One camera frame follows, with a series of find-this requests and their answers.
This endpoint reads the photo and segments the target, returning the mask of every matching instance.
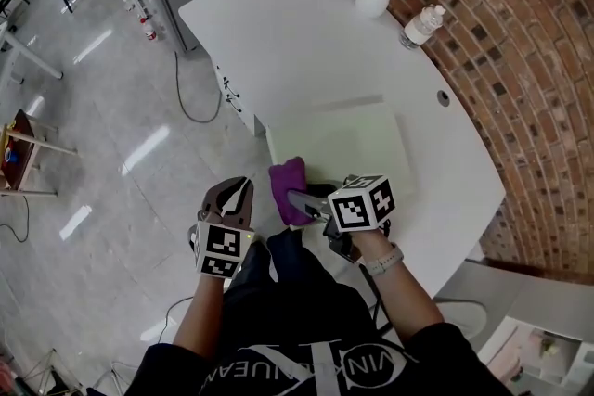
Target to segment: table leg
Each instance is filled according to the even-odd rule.
[[[41,68],[43,68],[45,71],[47,71],[49,74],[51,74],[54,78],[58,78],[59,80],[61,80],[62,77],[64,76],[63,72],[58,71],[55,68],[49,66],[47,63],[45,63],[45,61],[43,61],[37,55],[35,55],[33,53],[33,51],[31,51],[24,44],[22,44],[19,40],[17,40],[15,35],[13,35],[11,32],[5,33],[5,39],[7,42],[9,42],[13,46],[13,48],[16,48],[17,50],[19,50],[19,53],[21,53],[24,57],[28,58],[30,61],[37,64]]]
[[[13,195],[17,197],[57,197],[58,192],[32,192],[27,190],[0,190],[0,195]]]
[[[14,71],[12,71],[10,73],[10,81],[16,83],[16,84],[23,84],[23,82],[25,81],[25,79],[22,76],[18,76],[17,73],[15,73]]]
[[[25,116],[27,116],[27,119],[29,120],[29,122],[31,124],[35,124],[39,127],[42,127],[43,129],[48,129],[49,131],[53,131],[55,133],[58,132],[58,127],[56,127],[54,125],[49,125],[49,124],[46,124],[45,122],[41,122],[37,118],[34,118],[33,116],[30,116],[29,114],[25,114]]]
[[[57,152],[63,152],[65,154],[78,156],[78,150],[76,150],[75,148],[65,148],[65,147],[60,147],[60,146],[54,146],[53,144],[49,144],[45,140],[36,139],[35,137],[31,137],[30,135],[17,133],[15,131],[8,131],[7,134],[10,135],[11,137],[14,137],[15,139],[24,140],[26,142],[36,144],[37,146],[40,146],[40,147],[51,148],[52,150],[56,150]]]

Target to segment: brick wall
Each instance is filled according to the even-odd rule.
[[[446,26],[425,51],[508,192],[486,256],[594,275],[594,0],[391,0],[390,11],[406,22],[437,2]]]

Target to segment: black cable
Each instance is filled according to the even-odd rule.
[[[380,301],[378,300],[375,302],[375,307],[373,309],[373,325],[377,328],[378,327],[378,314],[380,313]]]
[[[383,224],[380,225],[380,230],[384,236],[390,236],[390,227],[392,226],[392,222],[390,220],[386,220]]]
[[[180,299],[175,304],[173,304],[169,309],[167,309],[167,313],[165,314],[165,327],[161,331],[161,334],[159,335],[159,340],[157,340],[157,343],[161,343],[161,339],[163,338],[163,334],[165,333],[165,330],[167,330],[167,326],[169,325],[169,312],[172,311],[176,305],[179,305],[180,303],[185,302],[186,300],[191,300],[191,299],[194,299],[194,296],[190,296],[190,297],[186,297],[184,299]]]
[[[378,333],[380,334],[380,337],[383,337],[385,334],[387,334],[393,328],[394,328],[394,326],[392,325],[392,323],[388,322],[387,324],[383,324],[383,326],[378,328]]]
[[[25,200],[25,204],[27,205],[27,233],[25,234],[24,239],[19,239],[19,237],[17,236],[17,233],[15,232],[14,228],[10,224],[0,223],[0,228],[3,226],[5,228],[8,228],[19,243],[24,243],[27,239],[29,239],[29,201],[27,201],[27,197],[23,197],[23,199]]]
[[[182,111],[184,111],[184,114],[186,115],[186,117],[188,119],[190,119],[192,122],[195,122],[196,124],[208,124],[212,121],[214,121],[216,119],[216,116],[219,115],[219,110],[221,110],[221,103],[223,101],[223,93],[221,91],[219,91],[219,101],[218,104],[216,105],[216,111],[214,112],[214,116],[212,116],[210,119],[206,120],[206,121],[200,121],[198,119],[193,118],[192,116],[190,116],[187,111],[186,108],[184,108],[184,103],[182,102],[182,95],[179,92],[179,61],[177,59],[177,52],[175,53],[175,86],[177,87],[177,99],[179,100],[179,106],[181,106]]]

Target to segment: hand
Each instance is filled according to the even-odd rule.
[[[351,233],[351,237],[353,244],[361,251],[366,262],[378,260],[394,249],[388,238],[379,229],[354,231]]]

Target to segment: gray floor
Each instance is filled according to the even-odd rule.
[[[35,116],[60,128],[48,139],[81,157],[42,152],[28,187],[56,188],[59,198],[30,198],[25,244],[0,230],[3,343],[24,368],[54,347],[91,384],[112,360],[138,364],[169,305],[192,294],[198,276],[186,231],[210,186],[247,175],[252,224],[275,216],[270,157],[265,140],[225,107],[208,125],[183,116],[173,50],[148,41],[122,0],[76,0],[73,15],[61,0],[31,2],[16,35],[65,76],[57,81],[20,59],[26,81],[0,92],[0,123],[36,106]],[[205,54],[180,58],[180,81],[191,113],[213,114],[218,90]],[[161,142],[133,166],[150,138]],[[67,236],[72,217],[87,213]],[[22,198],[0,198],[0,223],[23,235],[25,216]],[[173,312],[177,323],[184,310]]]

